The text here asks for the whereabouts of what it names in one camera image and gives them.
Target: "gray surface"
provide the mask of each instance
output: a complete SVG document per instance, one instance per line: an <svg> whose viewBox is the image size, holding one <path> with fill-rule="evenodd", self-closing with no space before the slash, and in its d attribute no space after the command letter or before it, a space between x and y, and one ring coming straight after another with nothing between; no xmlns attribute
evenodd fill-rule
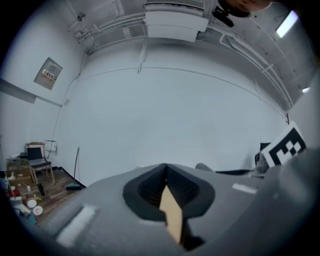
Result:
<svg viewBox="0 0 320 256"><path fill-rule="evenodd" d="M47 161L42 158L42 159L30 160L29 163L30 163L31 166L36 166L36 165L45 164L45 163L47 163Z"/></svg>
<svg viewBox="0 0 320 256"><path fill-rule="evenodd" d="M292 237L315 205L320 183L319 155L320 150L304 152L284 166L269 169L264 179L199 171L175 164L206 180L215 190L208 211L202 217L188 220L192 235L205 240L189 252L175 243L164 222L140 219L122 197L128 181L158 165L94 183L51 215L42 227L51 237L56 237L87 204L98 211L75 245L75 249L87 255L268 255ZM257 193L234 190L234 183L255 187Z"/></svg>
<svg viewBox="0 0 320 256"><path fill-rule="evenodd" d="M126 205L122 191L131 179L152 170L157 165L100 180L81 191L47 218L41 227L51 235L61 229L61 222L70 218L79 207L87 204L98 207L95 219L78 237L76 248L97 255L178 255L183 249L169 235L165 222L141 220Z"/></svg>

